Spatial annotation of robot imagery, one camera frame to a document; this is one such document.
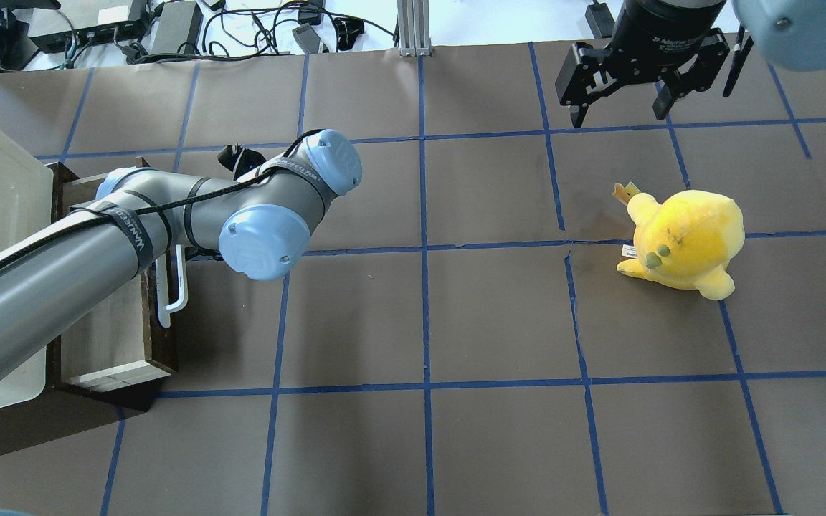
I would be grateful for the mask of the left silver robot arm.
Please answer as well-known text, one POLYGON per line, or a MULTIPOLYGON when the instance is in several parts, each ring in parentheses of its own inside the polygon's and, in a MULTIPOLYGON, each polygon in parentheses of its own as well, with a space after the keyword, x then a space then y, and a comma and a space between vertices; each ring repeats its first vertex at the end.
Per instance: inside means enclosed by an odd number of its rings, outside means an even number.
POLYGON ((176 246, 257 281, 285 277, 334 199, 363 179, 341 132, 317 128, 233 181, 118 168, 95 199, 0 251, 0 381, 176 246))

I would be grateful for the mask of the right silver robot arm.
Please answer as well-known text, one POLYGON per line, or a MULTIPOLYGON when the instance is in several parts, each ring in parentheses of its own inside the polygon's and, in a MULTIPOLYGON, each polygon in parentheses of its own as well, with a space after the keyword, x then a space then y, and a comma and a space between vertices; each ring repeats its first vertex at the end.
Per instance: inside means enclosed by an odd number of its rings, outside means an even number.
POLYGON ((664 120, 675 103, 714 85, 725 62, 722 95, 734 91, 753 50, 796 72, 826 69, 826 1, 734 1, 734 43, 716 27, 723 1, 626 1, 609 43, 575 42, 555 80, 560 105, 580 128, 588 108, 620 88, 660 84, 652 111, 664 120))

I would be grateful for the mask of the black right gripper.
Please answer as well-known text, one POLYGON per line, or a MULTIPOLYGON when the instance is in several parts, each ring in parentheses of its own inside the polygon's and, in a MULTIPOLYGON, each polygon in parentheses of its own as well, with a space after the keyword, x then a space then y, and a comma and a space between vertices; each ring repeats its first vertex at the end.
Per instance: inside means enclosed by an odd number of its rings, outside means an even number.
POLYGON ((666 120, 691 92, 704 92, 728 58, 730 47, 713 24, 724 1, 625 1, 609 42, 597 48, 575 42, 555 80, 557 100, 582 128, 597 99, 630 85, 660 84, 652 104, 666 120))

